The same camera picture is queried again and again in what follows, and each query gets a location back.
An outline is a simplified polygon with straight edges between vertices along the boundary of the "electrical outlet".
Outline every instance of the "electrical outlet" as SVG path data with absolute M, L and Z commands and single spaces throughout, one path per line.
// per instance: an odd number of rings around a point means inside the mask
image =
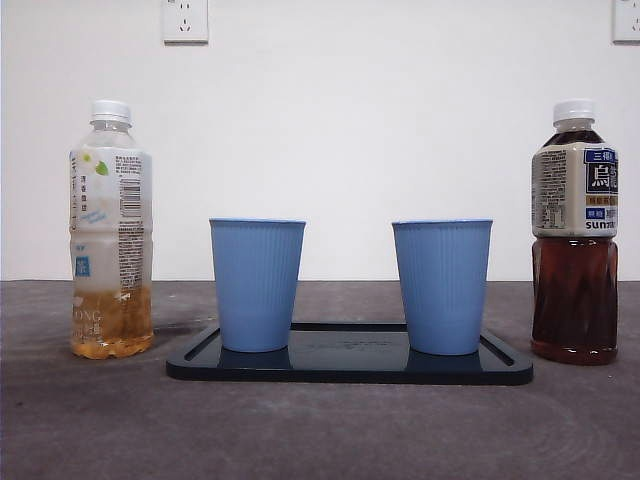
M 640 43 L 640 0 L 613 0 L 614 43 Z
M 164 43 L 207 43 L 208 0 L 163 0 Z

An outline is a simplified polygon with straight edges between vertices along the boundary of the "plastic bottle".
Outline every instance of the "plastic bottle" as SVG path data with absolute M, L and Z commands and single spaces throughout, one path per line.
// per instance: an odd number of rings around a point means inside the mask
M 532 349 L 579 365 L 617 354 L 618 156 L 594 118 L 591 100 L 558 103 L 557 133 L 532 161 Z
M 146 350 L 151 326 L 151 158 L 129 135 L 129 107 L 93 103 L 94 127 L 71 164 L 72 351 L 88 358 Z

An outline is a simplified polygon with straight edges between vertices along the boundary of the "white bottle cap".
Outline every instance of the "white bottle cap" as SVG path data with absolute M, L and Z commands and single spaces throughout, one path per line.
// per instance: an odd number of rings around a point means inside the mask
M 570 118 L 590 118 L 595 120 L 593 115 L 593 100 L 589 98 L 570 98 L 556 103 L 553 107 L 553 124 L 560 120 Z
M 95 120 L 124 122 L 131 126 L 131 109 L 126 103 L 117 100 L 96 100 L 91 113 L 91 121 Z

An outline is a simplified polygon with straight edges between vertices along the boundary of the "gray concrete table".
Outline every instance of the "gray concrete table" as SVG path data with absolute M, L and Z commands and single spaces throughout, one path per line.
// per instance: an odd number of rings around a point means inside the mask
M 520 387 L 186 382 L 167 355 L 214 287 L 154 284 L 156 343 L 67 346 L 71 285 L 2 285 L 2 479 L 640 478 L 640 283 L 620 286 L 618 361 L 534 359 Z M 490 283 L 485 326 L 528 351 L 531 285 Z M 401 322 L 395 282 L 301 283 L 296 320 Z

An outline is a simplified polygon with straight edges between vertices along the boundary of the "blue plastic cup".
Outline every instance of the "blue plastic cup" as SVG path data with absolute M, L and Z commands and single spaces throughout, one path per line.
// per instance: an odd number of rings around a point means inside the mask
M 212 218 L 222 345 L 269 352 L 288 344 L 305 222 Z
M 394 222 L 409 344 L 435 355 L 478 350 L 492 220 Z

